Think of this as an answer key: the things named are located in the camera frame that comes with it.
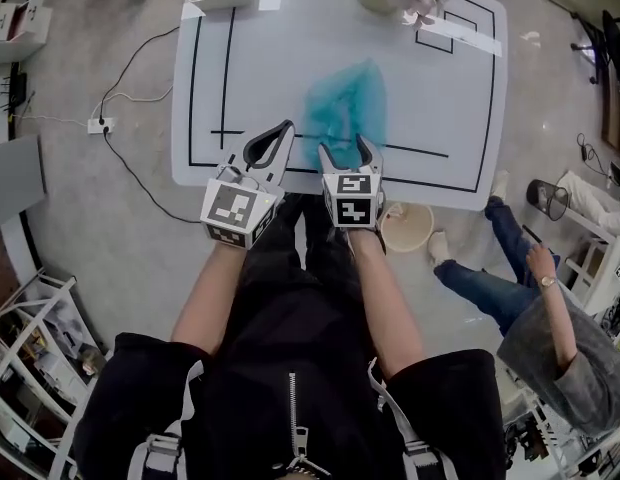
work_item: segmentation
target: table surface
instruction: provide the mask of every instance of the table surface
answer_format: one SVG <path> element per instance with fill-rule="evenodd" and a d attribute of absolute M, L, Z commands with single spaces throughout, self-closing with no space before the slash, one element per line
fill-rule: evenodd
<path fill-rule="evenodd" d="M 283 188 L 320 193 L 304 154 L 305 96 L 371 59 L 386 91 L 389 200 L 479 210 L 494 174 L 507 87 L 507 17 L 494 0 L 448 0 L 433 25 L 379 16 L 357 0 L 253 0 L 205 15 L 186 3 L 172 109 L 172 173 L 206 185 L 233 139 L 291 119 Z"/>

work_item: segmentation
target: white strap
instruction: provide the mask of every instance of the white strap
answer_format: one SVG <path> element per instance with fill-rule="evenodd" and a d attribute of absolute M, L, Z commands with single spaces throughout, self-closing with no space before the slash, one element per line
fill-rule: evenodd
<path fill-rule="evenodd" d="M 128 480 L 141 480 L 146 468 L 168 473 L 176 470 L 177 480 L 187 480 L 186 453 L 181 447 L 181 423 L 194 416 L 190 381 L 201 374 L 203 363 L 197 361 L 186 377 L 181 417 L 166 429 L 164 435 L 151 434 L 145 442 L 137 446 L 128 468 Z"/>
<path fill-rule="evenodd" d="M 368 367 L 368 379 L 370 379 L 370 385 L 372 389 L 374 389 L 386 403 L 390 406 L 392 410 L 392 414 L 394 416 L 394 421 L 397 424 L 397 428 L 399 432 L 401 432 L 401 436 L 403 437 L 403 442 L 406 447 L 406 452 L 403 454 L 403 464 L 406 470 L 406 479 L 407 480 L 418 480 L 417 468 L 423 467 L 426 465 L 434 465 L 438 462 L 438 459 L 434 453 L 431 451 L 427 451 L 428 448 L 432 449 L 429 445 L 427 445 L 424 441 L 421 441 L 417 434 L 415 433 L 412 425 L 410 425 L 410 421 L 406 417 L 405 413 L 399 407 L 399 404 L 392 398 L 392 395 L 388 393 L 388 390 L 377 382 L 377 379 L 372 375 L 372 369 L 377 362 L 377 358 L 375 357 Z M 441 456 L 441 464 L 443 465 L 443 472 L 446 475 L 447 480 L 459 480 L 457 476 L 457 472 L 454 468 L 454 464 L 450 460 L 450 458 L 440 450 L 437 450 L 439 455 Z"/>

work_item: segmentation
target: white bucket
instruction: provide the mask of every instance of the white bucket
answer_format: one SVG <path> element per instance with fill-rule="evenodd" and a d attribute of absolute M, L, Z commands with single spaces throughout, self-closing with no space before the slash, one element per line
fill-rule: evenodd
<path fill-rule="evenodd" d="M 415 203 L 390 203 L 381 216 L 381 236 L 396 252 L 416 251 L 425 244 L 434 229 L 429 206 Z"/>

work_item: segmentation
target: blue cloth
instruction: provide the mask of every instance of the blue cloth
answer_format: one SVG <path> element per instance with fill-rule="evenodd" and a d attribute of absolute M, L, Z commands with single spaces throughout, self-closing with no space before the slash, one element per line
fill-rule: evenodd
<path fill-rule="evenodd" d="M 532 244 L 523 237 L 523 231 L 512 215 L 510 207 L 498 197 L 491 197 L 485 209 L 492 222 L 494 234 L 517 277 L 517 283 L 477 272 L 448 260 L 435 268 L 435 275 L 452 291 L 469 300 L 482 313 L 495 319 L 502 336 L 534 300 L 541 294 L 526 263 Z"/>
<path fill-rule="evenodd" d="M 315 83 L 305 98 L 304 154 L 317 170 L 324 143 L 342 168 L 361 165 L 357 134 L 381 148 L 386 142 L 386 89 L 370 59 Z"/>

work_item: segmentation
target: hand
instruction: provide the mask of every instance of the hand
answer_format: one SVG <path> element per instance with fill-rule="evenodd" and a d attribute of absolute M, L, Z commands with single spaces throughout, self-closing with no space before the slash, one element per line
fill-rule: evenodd
<path fill-rule="evenodd" d="M 526 256 L 526 263 L 538 283 L 544 277 L 557 277 L 552 253 L 542 245 L 535 245 Z"/>

